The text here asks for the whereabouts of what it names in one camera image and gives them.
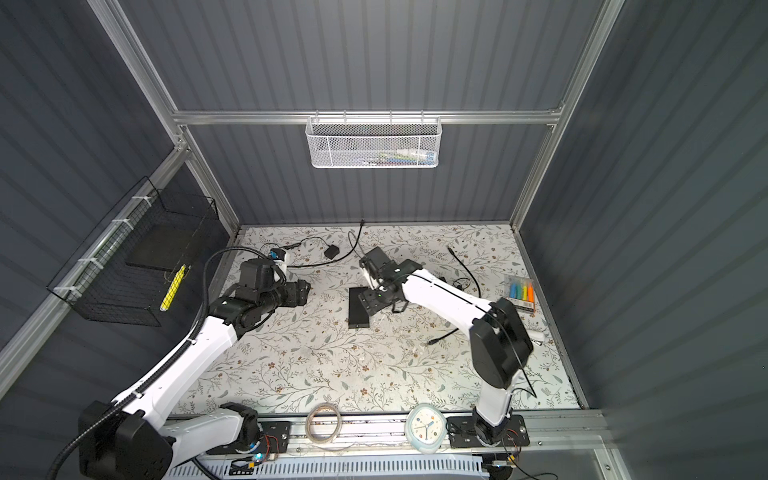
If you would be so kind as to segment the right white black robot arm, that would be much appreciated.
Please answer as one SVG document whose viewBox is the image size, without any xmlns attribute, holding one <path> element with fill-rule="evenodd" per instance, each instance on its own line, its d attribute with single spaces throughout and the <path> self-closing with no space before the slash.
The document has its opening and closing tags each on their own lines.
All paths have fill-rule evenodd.
<svg viewBox="0 0 768 480">
<path fill-rule="evenodd" d="M 368 314 L 400 302 L 414 304 L 466 336 L 472 367 L 481 379 L 474 429 L 484 444 L 500 442 L 511 419 L 513 390 L 526 379 L 524 368 L 534 351 L 516 306 L 505 297 L 490 301 L 459 290 L 415 261 L 390 259 L 379 247 L 365 254 L 359 266 L 369 284 L 360 294 Z"/>
</svg>

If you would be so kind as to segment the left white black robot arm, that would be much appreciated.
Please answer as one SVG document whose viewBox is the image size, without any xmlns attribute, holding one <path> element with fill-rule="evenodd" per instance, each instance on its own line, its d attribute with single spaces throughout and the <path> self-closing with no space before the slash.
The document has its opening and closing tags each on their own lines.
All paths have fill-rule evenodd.
<svg viewBox="0 0 768 480">
<path fill-rule="evenodd" d="M 241 264 L 239 281 L 216 300 L 202 294 L 190 332 L 162 360 L 110 402 L 95 401 L 82 412 L 77 436 L 57 454 L 47 478 L 56 478 L 72 453 L 90 479 L 162 479 L 220 446 L 242 454 L 265 446 L 258 412 L 234 402 L 167 423 L 181 396 L 225 350 L 260 329 L 277 309 L 307 302 L 311 285 L 289 280 L 284 249 L 246 251 L 252 257 Z"/>
</svg>

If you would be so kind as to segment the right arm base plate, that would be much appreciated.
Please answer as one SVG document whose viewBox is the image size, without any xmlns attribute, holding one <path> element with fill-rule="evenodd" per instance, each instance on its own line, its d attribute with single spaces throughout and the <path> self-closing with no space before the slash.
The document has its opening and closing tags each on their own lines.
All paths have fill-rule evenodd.
<svg viewBox="0 0 768 480">
<path fill-rule="evenodd" d="M 492 426 L 477 412 L 447 418 L 452 448 L 514 447 L 530 445 L 528 429 L 521 415 L 506 415 L 501 424 Z"/>
</svg>

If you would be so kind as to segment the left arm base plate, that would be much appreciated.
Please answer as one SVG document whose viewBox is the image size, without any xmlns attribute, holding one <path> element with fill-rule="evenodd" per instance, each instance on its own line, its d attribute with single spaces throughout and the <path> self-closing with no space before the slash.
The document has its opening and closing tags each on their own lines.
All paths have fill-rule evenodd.
<svg viewBox="0 0 768 480">
<path fill-rule="evenodd" d="M 207 455 L 246 455 L 262 453 L 278 455 L 287 452 L 291 433 L 288 421 L 266 421 L 259 425 L 260 434 L 256 440 L 237 440 L 228 445 L 221 445 L 206 451 Z"/>
</svg>

